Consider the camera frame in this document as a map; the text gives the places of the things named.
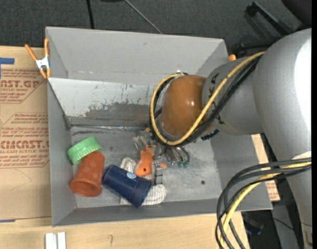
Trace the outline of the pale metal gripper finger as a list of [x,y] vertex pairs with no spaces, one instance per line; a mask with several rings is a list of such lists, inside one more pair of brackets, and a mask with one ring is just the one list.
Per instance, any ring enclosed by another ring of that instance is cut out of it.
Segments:
[[154,185],[163,184],[163,171],[164,167],[160,162],[153,162],[153,180]]
[[147,135],[138,135],[133,138],[135,147],[138,151],[145,150],[148,145],[148,136]]

